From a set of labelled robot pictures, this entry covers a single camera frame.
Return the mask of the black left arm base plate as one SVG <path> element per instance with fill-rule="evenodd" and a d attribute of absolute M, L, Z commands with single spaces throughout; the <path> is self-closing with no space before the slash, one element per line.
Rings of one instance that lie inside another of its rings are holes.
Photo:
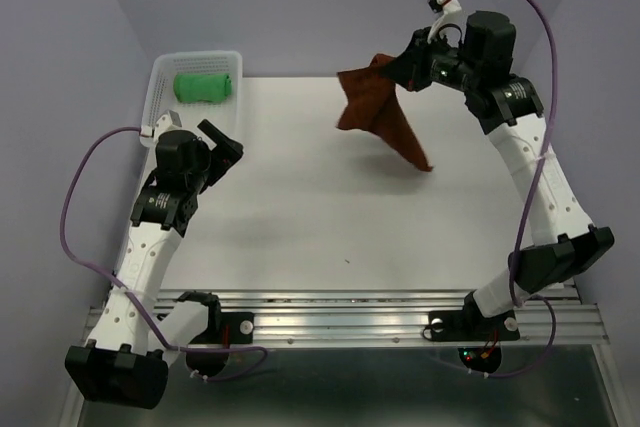
<path fill-rule="evenodd" d="M 226 311 L 217 295 L 187 291 L 178 297 L 160 328 L 172 345 L 216 344 L 229 348 L 251 344 L 254 324 L 253 312 Z"/>

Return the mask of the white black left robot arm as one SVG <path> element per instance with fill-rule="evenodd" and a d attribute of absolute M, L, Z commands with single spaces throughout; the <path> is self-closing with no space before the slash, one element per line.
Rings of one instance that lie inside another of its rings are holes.
<path fill-rule="evenodd" d="M 243 156 L 241 143 L 210 121 L 195 131 L 157 129 L 156 166 L 135 200 L 124 257 L 103 313 L 82 346 L 69 348 L 65 367 L 88 401 L 155 408 L 168 383 L 169 356 L 197 337 L 225 329 L 217 295 L 183 293 L 163 321 L 151 316 L 170 261 L 198 209 L 198 197 Z"/>

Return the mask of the brown microfiber towel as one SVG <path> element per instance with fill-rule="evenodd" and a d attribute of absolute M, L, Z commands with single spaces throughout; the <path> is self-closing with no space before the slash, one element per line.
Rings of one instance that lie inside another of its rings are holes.
<path fill-rule="evenodd" d="M 379 53 L 367 67 L 337 73 L 346 106 L 336 127 L 369 132 L 417 170 L 431 172 L 433 166 L 399 104 L 396 84 L 382 75 L 393 60 L 393 56 Z"/>

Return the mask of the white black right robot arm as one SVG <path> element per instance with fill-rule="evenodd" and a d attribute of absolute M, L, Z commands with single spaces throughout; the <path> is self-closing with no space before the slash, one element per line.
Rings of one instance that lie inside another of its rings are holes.
<path fill-rule="evenodd" d="M 452 46 L 438 28 L 416 30 L 406 49 L 383 69 L 408 91 L 433 83 L 463 93 L 465 105 L 500 154 L 523 201 L 515 247 L 506 271 L 474 291 L 460 313 L 463 331 L 482 337 L 506 313 L 540 290 L 589 269 L 614 244 L 610 228 L 598 227 L 575 197 L 546 141 L 551 116 L 534 85 L 511 70 L 516 28 L 501 13 L 477 11 Z"/>

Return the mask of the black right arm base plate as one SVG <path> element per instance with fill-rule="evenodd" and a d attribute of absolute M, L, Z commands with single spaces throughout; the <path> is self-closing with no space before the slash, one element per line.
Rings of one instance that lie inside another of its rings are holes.
<path fill-rule="evenodd" d="M 476 307 L 464 306 L 458 310 L 433 310 L 422 329 L 422 337 L 432 342 L 517 341 L 520 339 L 518 323 L 513 310 L 485 318 Z"/>

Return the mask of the green microfiber towel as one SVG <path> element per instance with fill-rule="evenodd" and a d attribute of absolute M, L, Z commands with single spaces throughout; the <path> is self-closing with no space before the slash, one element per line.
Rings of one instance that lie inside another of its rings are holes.
<path fill-rule="evenodd" d="M 229 74 L 177 74 L 173 80 L 173 91 L 181 103 L 224 102 L 233 92 Z"/>

